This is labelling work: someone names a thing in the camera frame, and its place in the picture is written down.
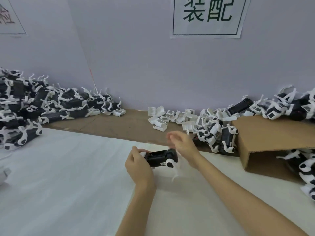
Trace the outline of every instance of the poster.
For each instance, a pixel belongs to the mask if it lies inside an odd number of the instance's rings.
[[[250,0],[172,0],[171,38],[240,38]]]
[[[9,0],[0,0],[0,35],[26,35]]]

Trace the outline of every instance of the cardboard box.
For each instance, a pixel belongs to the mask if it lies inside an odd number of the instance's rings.
[[[301,182],[299,175],[287,167],[286,150],[315,148],[315,124],[296,122],[281,117],[276,120],[262,116],[240,117],[232,124],[239,130],[237,146],[244,169],[248,172]]]

